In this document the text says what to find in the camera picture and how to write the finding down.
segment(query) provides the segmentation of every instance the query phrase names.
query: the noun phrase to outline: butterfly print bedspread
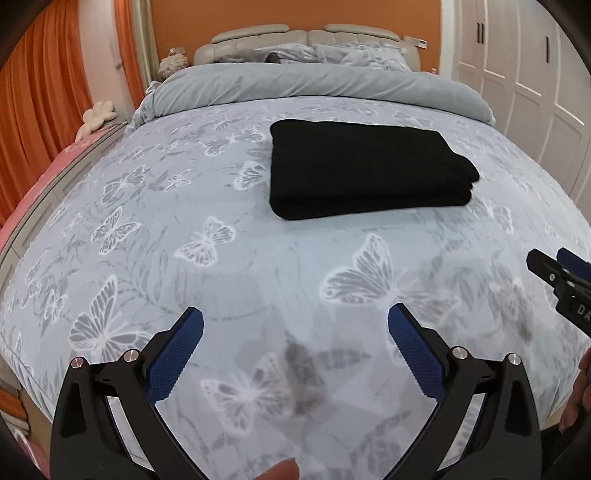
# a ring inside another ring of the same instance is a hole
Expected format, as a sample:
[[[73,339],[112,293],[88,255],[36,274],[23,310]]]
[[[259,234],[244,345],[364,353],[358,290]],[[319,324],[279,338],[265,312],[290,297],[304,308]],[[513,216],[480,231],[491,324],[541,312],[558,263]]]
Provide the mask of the butterfly print bedspread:
[[[436,129],[482,178],[464,207],[286,222],[268,203],[269,126],[283,118]],[[346,98],[205,107],[144,125],[68,194],[6,290],[0,349],[51,417],[73,356],[116,360],[195,306],[203,339],[157,407],[210,478],[291,456],[307,480],[382,478],[434,406],[388,336],[389,307],[479,357],[519,353],[543,422],[587,345],[525,258],[589,258],[590,240],[560,186],[477,121]]]

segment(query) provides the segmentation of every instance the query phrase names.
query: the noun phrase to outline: wall switch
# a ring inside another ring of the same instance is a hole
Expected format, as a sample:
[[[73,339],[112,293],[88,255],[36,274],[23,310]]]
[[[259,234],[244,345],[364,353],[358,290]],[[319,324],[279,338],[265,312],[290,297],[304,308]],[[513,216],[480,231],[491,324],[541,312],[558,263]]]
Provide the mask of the wall switch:
[[[418,48],[427,48],[427,41],[421,40],[420,38],[409,37],[408,35],[405,35],[404,41]]]

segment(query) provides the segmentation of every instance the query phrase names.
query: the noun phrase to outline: screw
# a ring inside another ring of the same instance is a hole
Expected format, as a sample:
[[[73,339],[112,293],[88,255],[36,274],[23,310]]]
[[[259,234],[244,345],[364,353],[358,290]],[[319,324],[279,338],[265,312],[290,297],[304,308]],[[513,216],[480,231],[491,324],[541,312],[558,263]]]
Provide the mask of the screw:
[[[519,365],[521,363],[521,357],[516,353],[510,353],[509,363],[512,363],[513,365]]]
[[[127,350],[123,354],[123,360],[126,362],[135,362],[139,358],[139,352],[137,350]]]
[[[458,360],[464,360],[468,357],[468,350],[462,346],[457,346],[452,350],[452,355]]]
[[[73,358],[70,362],[72,368],[80,368],[82,365],[84,365],[84,359],[81,356]]]

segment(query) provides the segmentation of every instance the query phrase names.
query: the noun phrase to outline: human hand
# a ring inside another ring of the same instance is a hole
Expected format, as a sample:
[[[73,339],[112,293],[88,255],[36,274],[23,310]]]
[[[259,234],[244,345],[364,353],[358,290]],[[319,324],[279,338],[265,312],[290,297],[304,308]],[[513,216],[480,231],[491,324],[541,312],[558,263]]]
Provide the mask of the human hand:
[[[579,369],[581,370],[574,381],[573,393],[566,403],[558,429],[563,432],[572,427],[579,417],[580,408],[586,411],[591,410],[591,385],[587,380],[587,370],[591,366],[591,348],[585,352],[583,358],[579,362]]]
[[[272,466],[255,480],[299,480],[300,467],[297,466],[295,458],[288,458]]]

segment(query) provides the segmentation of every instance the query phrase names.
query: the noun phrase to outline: beige leather headboard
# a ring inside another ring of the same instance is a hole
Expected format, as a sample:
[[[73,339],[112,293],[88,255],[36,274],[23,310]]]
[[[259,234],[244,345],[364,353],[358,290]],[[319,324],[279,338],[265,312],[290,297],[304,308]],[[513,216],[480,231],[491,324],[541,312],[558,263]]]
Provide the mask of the beige leather headboard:
[[[397,46],[402,50],[408,66],[420,72],[421,61],[414,45],[400,41],[394,32],[365,25],[330,24],[325,30],[286,30],[285,24],[258,25],[224,32],[213,37],[212,42],[199,47],[193,56],[193,65],[213,63],[225,55],[232,55],[247,48],[272,47],[285,43],[315,43],[336,45],[340,43],[378,43]]]

